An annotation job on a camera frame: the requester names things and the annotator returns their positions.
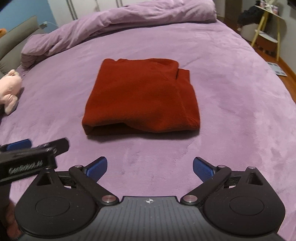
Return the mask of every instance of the stuffed animal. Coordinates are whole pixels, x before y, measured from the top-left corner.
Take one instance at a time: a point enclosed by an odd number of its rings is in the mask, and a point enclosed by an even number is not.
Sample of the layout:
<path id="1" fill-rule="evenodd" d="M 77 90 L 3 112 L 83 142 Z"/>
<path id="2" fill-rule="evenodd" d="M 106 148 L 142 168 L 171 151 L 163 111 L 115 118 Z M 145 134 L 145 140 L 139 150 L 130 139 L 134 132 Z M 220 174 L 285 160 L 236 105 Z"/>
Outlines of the stuffed animal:
<path id="1" fill-rule="evenodd" d="M 10 115 L 17 107 L 22 78 L 14 69 L 0 79 L 0 104 L 4 104 L 4 111 Z"/>

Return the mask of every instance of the wooden floor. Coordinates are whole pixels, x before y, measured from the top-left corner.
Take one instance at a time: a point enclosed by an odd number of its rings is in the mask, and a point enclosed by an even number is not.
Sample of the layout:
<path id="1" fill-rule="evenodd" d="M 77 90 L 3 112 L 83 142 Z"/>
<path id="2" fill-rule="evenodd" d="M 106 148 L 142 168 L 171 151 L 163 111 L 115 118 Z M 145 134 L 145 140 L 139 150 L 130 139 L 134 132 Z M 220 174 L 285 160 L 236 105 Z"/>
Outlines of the wooden floor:
<path id="1" fill-rule="evenodd" d="M 276 59 L 263 53 L 261 50 L 259 49 L 255 49 L 255 51 L 267 62 L 273 62 L 273 63 L 277 63 Z M 293 79 L 292 75 L 289 73 L 289 70 L 286 69 L 286 67 L 281 63 L 277 63 L 282 69 L 283 71 L 285 71 L 285 73 L 288 75 L 288 77 L 285 76 L 279 76 L 279 78 L 282 80 L 282 82 L 284 83 L 284 85 L 286 86 L 287 90 L 290 92 L 290 95 L 292 97 L 292 99 L 294 100 L 294 102 L 296 103 L 296 80 Z"/>

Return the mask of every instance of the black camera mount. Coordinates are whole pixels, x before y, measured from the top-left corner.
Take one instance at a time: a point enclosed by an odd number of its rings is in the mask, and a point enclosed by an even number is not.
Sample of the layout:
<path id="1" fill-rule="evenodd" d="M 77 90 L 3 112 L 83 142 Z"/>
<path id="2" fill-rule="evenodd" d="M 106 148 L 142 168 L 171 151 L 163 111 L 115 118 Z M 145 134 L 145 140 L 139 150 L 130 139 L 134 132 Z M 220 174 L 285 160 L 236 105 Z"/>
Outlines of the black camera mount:
<path id="1" fill-rule="evenodd" d="M 204 183 L 180 202 L 175 196 L 120 201 L 97 184 L 107 171 L 105 157 L 65 172 L 54 168 L 42 168 L 16 205 L 21 241 L 283 241 L 276 233 L 284 205 L 255 167 L 232 171 L 196 157 L 193 171 Z"/>
<path id="2" fill-rule="evenodd" d="M 66 138 L 31 148 L 29 139 L 0 146 L 0 241 L 7 241 L 5 212 L 13 181 L 38 174 L 44 167 L 57 168 L 55 157 L 69 150 Z"/>

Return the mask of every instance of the wooden baseboard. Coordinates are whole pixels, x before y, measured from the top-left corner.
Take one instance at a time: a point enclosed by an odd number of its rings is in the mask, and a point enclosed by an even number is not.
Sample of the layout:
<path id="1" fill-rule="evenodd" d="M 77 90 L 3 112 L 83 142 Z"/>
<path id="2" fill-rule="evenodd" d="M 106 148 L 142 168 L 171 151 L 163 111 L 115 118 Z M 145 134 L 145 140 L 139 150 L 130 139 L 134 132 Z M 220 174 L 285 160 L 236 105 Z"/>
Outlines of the wooden baseboard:
<path id="1" fill-rule="evenodd" d="M 287 63 L 283 61 L 281 57 L 279 58 L 279 63 L 284 67 L 284 71 L 287 72 L 287 74 L 289 74 L 296 83 L 296 74 L 293 72 L 290 66 L 287 65 Z"/>
<path id="2" fill-rule="evenodd" d="M 221 22 L 224 22 L 224 17 L 221 17 L 221 16 L 217 16 L 217 19 Z"/>

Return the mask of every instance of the white wall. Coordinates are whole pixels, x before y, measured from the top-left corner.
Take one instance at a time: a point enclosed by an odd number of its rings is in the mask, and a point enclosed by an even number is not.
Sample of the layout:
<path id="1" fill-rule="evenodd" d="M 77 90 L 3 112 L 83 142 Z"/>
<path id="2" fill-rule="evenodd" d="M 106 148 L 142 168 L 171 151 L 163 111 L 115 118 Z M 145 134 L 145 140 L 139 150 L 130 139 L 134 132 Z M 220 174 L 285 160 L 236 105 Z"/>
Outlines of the white wall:
<path id="1" fill-rule="evenodd" d="M 73 21 L 66 0 L 48 0 L 48 3 L 59 27 Z"/>
<path id="2" fill-rule="evenodd" d="M 220 17 L 225 17 L 225 0 L 214 0 L 217 14 Z"/>
<path id="3" fill-rule="evenodd" d="M 242 0 L 242 12 L 248 10 L 251 6 L 254 6 L 256 0 Z"/>
<path id="4" fill-rule="evenodd" d="M 296 73 L 296 10 L 287 5 L 287 0 L 278 0 L 281 21 L 281 52 L 280 57 Z"/>

